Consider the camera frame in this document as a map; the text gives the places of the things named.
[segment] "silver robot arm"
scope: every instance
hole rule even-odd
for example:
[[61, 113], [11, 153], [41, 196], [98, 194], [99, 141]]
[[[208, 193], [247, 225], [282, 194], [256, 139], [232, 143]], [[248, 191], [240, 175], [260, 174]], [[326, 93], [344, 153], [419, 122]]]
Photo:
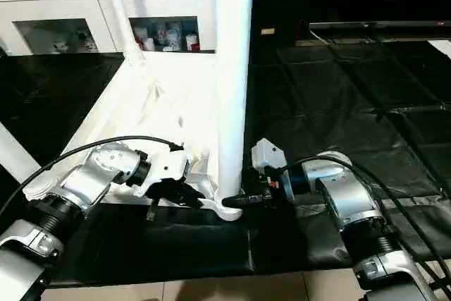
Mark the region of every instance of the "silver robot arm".
[[95, 147], [46, 196], [32, 200], [22, 219], [0, 235], [0, 299], [35, 301], [49, 284], [49, 270], [111, 183], [126, 183], [142, 196], [151, 185], [184, 180], [184, 151], [147, 155], [112, 142]]
[[[349, 158], [339, 152], [319, 155], [351, 164]], [[285, 171], [276, 177], [279, 174], [274, 170], [286, 164], [283, 150], [266, 139], [258, 141], [252, 148], [252, 165], [263, 177], [260, 182], [267, 182], [268, 188], [262, 195], [230, 197], [224, 199], [223, 204], [243, 207], [264, 203], [274, 197], [280, 198], [280, 192], [283, 199], [290, 200], [294, 197], [294, 174], [297, 174], [302, 177], [297, 181], [303, 182], [304, 192], [320, 192], [325, 197], [326, 206], [353, 261], [355, 276], [366, 291], [363, 300], [437, 300], [412, 257], [397, 241], [365, 184], [351, 170], [332, 161], [313, 160], [299, 166], [296, 173]]]

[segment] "black plastic sheet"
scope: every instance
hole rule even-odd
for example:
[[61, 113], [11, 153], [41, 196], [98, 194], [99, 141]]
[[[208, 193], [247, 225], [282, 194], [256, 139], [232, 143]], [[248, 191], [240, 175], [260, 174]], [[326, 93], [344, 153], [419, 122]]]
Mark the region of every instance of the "black plastic sheet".
[[67, 145], [122, 61], [122, 54], [1, 58], [1, 123], [45, 164]]
[[[442, 256], [451, 257], [446, 198], [451, 184], [447, 91], [451, 60], [427, 42], [333, 48], [334, 53], [326, 47], [300, 47], [253, 56], [245, 166], [250, 165], [250, 148], [262, 137], [283, 148], [288, 161], [331, 149], [343, 152], [387, 183]], [[82, 64], [83, 57], [79, 58], [76, 62]], [[52, 67], [64, 70], [57, 62]], [[102, 74], [92, 70], [78, 75]], [[27, 72], [31, 70], [23, 71], [25, 79]], [[24, 84], [18, 83], [25, 89], [17, 93], [33, 88]], [[62, 102], [71, 98], [64, 92], [71, 90], [65, 81], [54, 85], [49, 93], [65, 93], [59, 97]], [[93, 98], [85, 99], [92, 105]], [[58, 123], [45, 128], [66, 128], [67, 134], [61, 135], [75, 131]], [[54, 139], [61, 140], [58, 150], [67, 142], [63, 139]], [[384, 203], [402, 236], [421, 258], [430, 260], [393, 203], [386, 199]], [[249, 210], [233, 223], [212, 211], [163, 207], [155, 222], [148, 223], [146, 212], [145, 206], [97, 207], [63, 254], [54, 286], [271, 274], [351, 264], [319, 195], [296, 196], [293, 208]]]

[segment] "white pole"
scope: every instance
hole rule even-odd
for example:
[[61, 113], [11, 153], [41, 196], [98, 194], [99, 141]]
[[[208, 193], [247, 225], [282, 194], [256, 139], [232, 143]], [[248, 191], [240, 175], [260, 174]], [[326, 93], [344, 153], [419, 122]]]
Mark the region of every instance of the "white pole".
[[0, 123], [0, 164], [22, 183], [41, 166]]
[[128, 59], [132, 66], [141, 66], [144, 63], [144, 55], [135, 41], [132, 26], [125, 12], [123, 0], [111, 0], [111, 5], [118, 21], [119, 30], [123, 40], [124, 57]]
[[219, 193], [241, 185], [252, 0], [216, 0]]

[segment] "cable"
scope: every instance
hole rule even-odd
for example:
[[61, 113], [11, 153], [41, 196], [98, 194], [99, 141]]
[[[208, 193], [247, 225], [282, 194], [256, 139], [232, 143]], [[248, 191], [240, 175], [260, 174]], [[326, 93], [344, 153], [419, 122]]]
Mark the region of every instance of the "cable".
[[[365, 182], [366, 186], [369, 187], [371, 189], [371, 184], [368, 182]], [[385, 205], [382, 202], [381, 197], [376, 194], [376, 192], [374, 190], [371, 189], [371, 192], [373, 193], [372, 195], [374, 196], [374, 198], [376, 199], [380, 209], [381, 209], [381, 213], [382, 215], [385, 217], [385, 220], [387, 221], [387, 223], [393, 227], [394, 229], [396, 229], [395, 224], [393, 223], [393, 220], [390, 216], [390, 214], [388, 213], [388, 210], [385, 208]], [[429, 286], [431, 287], [432, 290], [436, 290], [436, 289], [441, 289], [443, 291], [443, 293], [446, 295], [446, 297], [451, 300], [451, 290], [447, 287], [450, 282], [446, 283], [446, 278], [440, 278], [437, 273], [435, 271], [432, 270], [432, 268], [424, 261], [422, 261], [418, 254], [414, 251], [414, 249], [412, 247], [410, 247], [408, 242], [405, 242], [404, 239], [402, 239], [400, 236], [397, 237], [398, 242], [401, 244], [401, 246], [403, 246], [403, 248], [412, 256], [412, 259], [417, 262], [423, 269], [424, 271], [433, 279], [433, 283], [430, 283]]]
[[313, 35], [315, 38], [317, 38], [317, 40], [319, 40], [320, 42], [323, 42], [326, 45], [329, 45], [329, 43], [324, 40], [323, 38], [321, 38], [319, 35], [317, 35], [315, 32], [313, 32], [312, 30], [309, 30], [310, 34]]
[[183, 150], [183, 146], [177, 145], [177, 144], [175, 144], [173, 142], [170, 142], [168, 140], [160, 139], [159, 137], [148, 137], [146, 135], [126, 135], [126, 136], [123, 136], [123, 137], [110, 137], [108, 139], [103, 139], [103, 140], [99, 140], [99, 141], [96, 141], [96, 142], [91, 142], [89, 144], [77, 147], [75, 149], [70, 150], [69, 152], [66, 152], [66, 153], [58, 156], [54, 160], [50, 161], [48, 164], [44, 165], [43, 167], [41, 167], [40, 169], [35, 171], [23, 183], [21, 183], [19, 185], [19, 187], [17, 187], [16, 190], [13, 192], [13, 194], [11, 194], [11, 196], [6, 200], [5, 204], [1, 207], [1, 209], [0, 209], [0, 218], [1, 218], [1, 215], [5, 212], [5, 210], [8, 207], [8, 205], [13, 201], [13, 199], [17, 196], [17, 194], [25, 186], [30, 184], [35, 178], [40, 176], [43, 172], [48, 171], [50, 168], [52, 168], [58, 162], [64, 160], [65, 158], [70, 157], [71, 155], [74, 155], [76, 153], [85, 151], [86, 149], [89, 149], [89, 148], [92, 148], [92, 147], [96, 147], [96, 146], [99, 146], [99, 145], [104, 145], [104, 144], [107, 144], [109, 142], [116, 142], [116, 141], [123, 141], [123, 140], [149, 140], [149, 141], [159, 142], [161, 144], [168, 145], [169, 149], [172, 152], [173, 151]]
[[393, 195], [393, 193], [390, 191], [390, 189], [381, 180], [379, 180], [379, 178], [376, 175], [374, 175], [374, 173], [372, 173], [369, 169], [367, 169], [363, 165], [361, 165], [361, 164], [359, 164], [357, 162], [353, 162], [353, 165], [350, 165], [347, 162], [341, 161], [341, 160], [333, 158], [331, 156], [321, 156], [320, 155], [320, 156], [310, 156], [310, 157], [307, 157], [307, 158], [303, 158], [303, 159], [297, 160], [297, 161], [295, 161], [292, 164], [288, 164], [288, 165], [286, 165], [284, 167], [279, 168], [278, 171], [279, 171], [279, 173], [283, 173], [284, 171], [286, 171], [286, 170], [288, 170], [290, 168], [299, 166], [300, 164], [303, 164], [303, 163], [309, 162], [309, 161], [313, 161], [313, 160], [328, 160], [328, 161], [332, 161], [332, 162], [335, 162], [337, 164], [340, 164], [341, 166], [349, 169], [351, 172], [353, 172], [353, 174], [355, 174], [355, 176], [358, 179], [360, 179], [360, 180], [362, 180], [364, 182], [365, 182], [365, 180], [362, 177], [360, 172], [364, 173], [366, 176], [368, 176], [370, 179], [372, 179], [372, 181], [374, 183], [376, 183], [384, 191], [384, 193], [388, 196], [388, 198], [393, 201], [393, 203], [395, 204], [397, 209], [401, 212], [401, 214], [409, 222], [410, 226], [412, 226], [412, 228], [416, 231], [418, 236], [425, 243], [427, 248], [431, 251], [432, 255], [435, 257], [435, 260], [438, 262], [438, 264], [440, 265], [441, 269], [443, 270], [443, 273], [445, 274], [445, 280], [448, 282], [448, 284], [451, 283], [450, 270], [449, 270], [448, 266], [446, 265], [445, 261], [443, 260], [443, 258], [441, 257], [441, 255], [438, 253], [438, 250], [435, 247], [435, 245], [431, 242], [431, 240], [429, 240], [428, 236], [418, 226], [418, 224], [410, 216], [410, 214], [407, 213], [407, 210], [405, 209], [405, 207], [402, 206], [400, 201]]

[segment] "white furniture part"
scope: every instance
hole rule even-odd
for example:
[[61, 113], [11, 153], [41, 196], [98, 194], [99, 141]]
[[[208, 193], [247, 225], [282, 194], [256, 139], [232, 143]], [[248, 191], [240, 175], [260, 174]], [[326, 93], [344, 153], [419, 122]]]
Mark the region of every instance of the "white furniture part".
[[19, 182], [40, 168], [25, 148], [0, 123], [0, 163]]
[[132, 25], [125, 12], [123, 0], [111, 0], [111, 3], [116, 13], [115, 23], [118, 24], [123, 36], [124, 57], [130, 65], [136, 64], [137, 67], [143, 66], [144, 56], [135, 40]]
[[[214, 0], [125, 0], [125, 9], [130, 18], [165, 18], [169, 22], [177, 17], [195, 18], [201, 49], [214, 50], [213, 4]], [[0, 0], [0, 13], [0, 37], [12, 55], [33, 54], [14, 22], [68, 18], [86, 20], [99, 52], [122, 51], [110, 0]]]
[[[122, 51], [122, 41], [116, 24], [111, 0], [99, 0], [114, 44]], [[124, 0], [129, 18], [173, 18], [194, 17], [197, 19], [199, 42], [202, 50], [216, 48], [214, 27], [214, 0]]]
[[218, 200], [241, 188], [252, 0], [216, 0]]

